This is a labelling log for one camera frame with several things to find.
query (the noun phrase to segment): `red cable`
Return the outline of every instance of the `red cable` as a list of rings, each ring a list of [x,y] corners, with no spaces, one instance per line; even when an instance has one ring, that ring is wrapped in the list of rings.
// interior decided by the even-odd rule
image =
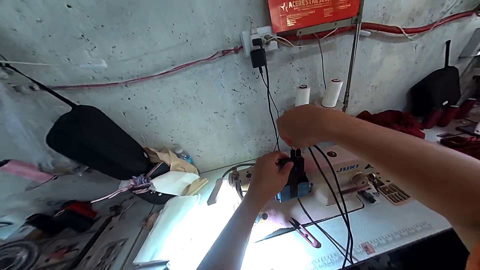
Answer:
[[[477,16],[480,16],[480,12],[476,12],[476,11],[461,12],[461,13],[450,15],[450,16],[444,18],[444,19],[441,19],[440,21],[431,23],[429,25],[425,25],[425,26],[421,26],[421,27],[403,28],[403,29],[404,29],[406,34],[418,34],[418,33],[429,31],[432,28],[437,28],[437,27],[439,27],[443,24],[446,24],[450,21],[465,18],[465,17],[469,17],[473,14],[477,14]],[[344,32],[348,32],[348,31],[351,31],[351,30],[355,30],[355,28],[356,28],[355,25],[341,27],[341,28],[337,29],[337,31],[335,31],[332,34],[332,36],[339,35],[339,34],[342,34]],[[386,33],[391,33],[391,34],[403,34],[402,30],[400,30],[397,26],[391,26],[391,25],[381,25],[381,24],[375,24],[375,23],[362,23],[361,28],[363,30],[380,31],[380,32],[386,32]],[[319,38],[322,38],[322,37],[328,35],[330,32],[331,32],[331,30],[328,30],[328,31],[318,32],[316,34]],[[288,35],[288,36],[282,36],[282,37],[284,37],[288,40],[292,40],[292,41],[295,41],[295,40],[299,39],[298,36],[294,36],[294,35]],[[311,34],[311,35],[301,36],[301,39],[316,39],[316,37],[315,37],[315,35]],[[155,74],[155,75],[135,78],[135,79],[127,80],[127,81],[115,82],[115,83],[104,83],[104,84],[74,85],[74,86],[50,86],[50,88],[52,88],[52,89],[93,88],[93,87],[107,87],[107,86],[117,86],[117,85],[123,85],[123,84],[136,83],[136,82],[152,79],[152,78],[155,78],[155,77],[159,77],[159,76],[162,76],[162,75],[167,75],[169,73],[179,71],[181,69],[187,68],[191,65],[194,65],[194,64],[197,64],[197,63],[200,63],[200,62],[203,62],[203,61],[212,61],[212,60],[224,57],[231,52],[238,53],[238,51],[241,50],[241,49],[243,49],[243,46],[240,46],[238,48],[235,47],[233,49],[226,49],[226,50],[222,50],[222,51],[217,51],[216,53],[214,53],[212,56],[210,56],[208,58],[204,58],[204,59],[196,60],[196,61],[193,61],[193,62],[190,62],[190,63],[186,63],[186,64],[174,67],[172,69],[169,69],[167,71],[164,71],[162,73],[158,73],[158,74]]]
[[[425,26],[421,26],[421,27],[403,28],[403,30],[407,34],[418,34],[418,33],[429,31],[430,29],[432,29],[432,27],[437,28],[437,27],[439,27],[443,24],[446,24],[450,21],[458,20],[458,19],[465,18],[465,17],[470,17],[473,14],[476,14],[476,12],[475,11],[461,12],[461,13],[450,15],[450,16],[444,18],[444,19],[441,19],[440,21],[431,23],[429,25],[425,25]],[[344,32],[348,32],[348,31],[351,31],[351,30],[355,30],[355,28],[356,28],[356,25],[341,27],[337,31],[335,31],[332,34],[332,36],[333,35],[338,35],[338,34],[341,34],[341,33],[344,33]],[[361,28],[362,28],[362,30],[373,30],[373,31],[380,31],[380,32],[386,32],[386,33],[391,33],[391,34],[403,34],[403,32],[402,32],[402,30],[400,30],[400,28],[398,28],[397,26],[391,26],[391,25],[381,25],[381,24],[375,24],[375,23],[362,23]],[[330,32],[331,32],[331,30],[328,30],[328,31],[318,32],[316,34],[319,38],[322,38],[322,37],[328,35]],[[295,41],[295,40],[299,39],[298,36],[294,36],[294,35],[288,35],[288,36],[282,36],[282,37],[284,37],[288,40],[292,40],[292,41]],[[301,39],[316,39],[316,37],[315,37],[314,34],[311,34],[311,35],[301,36]]]
[[[107,87],[107,86],[117,86],[117,85],[123,85],[123,84],[137,83],[137,82],[140,82],[140,81],[149,80],[149,79],[159,77],[159,76],[162,76],[162,75],[167,75],[169,73],[173,73],[175,71],[187,68],[191,65],[195,65],[195,64],[200,63],[200,62],[212,61],[212,60],[224,57],[231,52],[238,53],[238,51],[241,50],[241,49],[243,49],[243,46],[240,46],[238,48],[235,47],[233,49],[225,49],[225,50],[217,51],[216,53],[214,53],[210,57],[203,58],[203,59],[200,59],[200,60],[196,60],[196,61],[186,63],[186,64],[183,64],[183,65],[180,65],[180,66],[176,66],[176,67],[171,68],[171,69],[169,69],[167,71],[164,71],[162,73],[158,73],[158,74],[150,75],[150,76],[145,76],[145,77],[140,77],[140,78],[135,78],[135,79],[130,79],[130,80],[122,81],[122,82],[104,83],[104,84],[89,84],[89,85],[74,85],[74,86],[49,86],[49,87],[52,88],[52,89],[94,88],[94,87]]]

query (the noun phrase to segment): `black pouch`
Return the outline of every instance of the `black pouch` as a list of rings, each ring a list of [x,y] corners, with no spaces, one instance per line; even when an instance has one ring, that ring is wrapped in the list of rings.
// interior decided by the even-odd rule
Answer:
[[[129,180],[152,168],[142,146],[101,110],[77,105],[16,68],[5,66],[71,106],[72,110],[60,116],[47,135],[47,145],[52,149],[119,180]]]
[[[458,68],[449,66],[450,43],[446,43],[445,67],[419,81],[411,89],[412,115],[426,116],[434,108],[447,108],[460,100],[460,75]]]

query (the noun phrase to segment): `scissors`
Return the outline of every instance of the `scissors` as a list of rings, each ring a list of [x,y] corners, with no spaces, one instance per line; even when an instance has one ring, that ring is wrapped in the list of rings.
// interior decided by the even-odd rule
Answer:
[[[292,227],[300,233],[305,240],[307,240],[308,243],[310,243],[313,247],[320,248],[322,244],[315,239],[315,237],[305,229],[300,222],[296,221],[294,218],[292,218],[292,221],[289,221],[290,224],[292,224]]]

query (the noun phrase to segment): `plastic bottle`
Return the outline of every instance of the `plastic bottle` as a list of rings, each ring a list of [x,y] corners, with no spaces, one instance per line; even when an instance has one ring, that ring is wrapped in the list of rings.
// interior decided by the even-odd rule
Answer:
[[[182,148],[180,148],[180,147],[176,148],[176,149],[175,149],[175,153],[177,154],[177,157],[179,157],[179,158],[181,158],[181,159],[183,159],[183,160],[186,160],[186,161],[187,161],[188,163],[190,163],[190,164],[193,164],[193,159],[192,159],[192,157],[191,157],[189,154],[183,152],[183,149],[182,149]]]

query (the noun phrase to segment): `metal pole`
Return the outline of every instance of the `metal pole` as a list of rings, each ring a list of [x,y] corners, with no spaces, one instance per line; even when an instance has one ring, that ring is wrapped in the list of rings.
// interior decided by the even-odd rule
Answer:
[[[360,0],[359,14],[357,16],[357,29],[355,30],[355,36],[353,38],[352,55],[350,57],[350,67],[348,68],[347,89],[345,90],[345,96],[343,97],[343,109],[342,109],[343,112],[347,112],[348,99],[350,98],[350,87],[352,83],[353,66],[355,65],[355,57],[357,55],[357,47],[358,47],[359,37],[360,37],[364,2],[365,0]]]

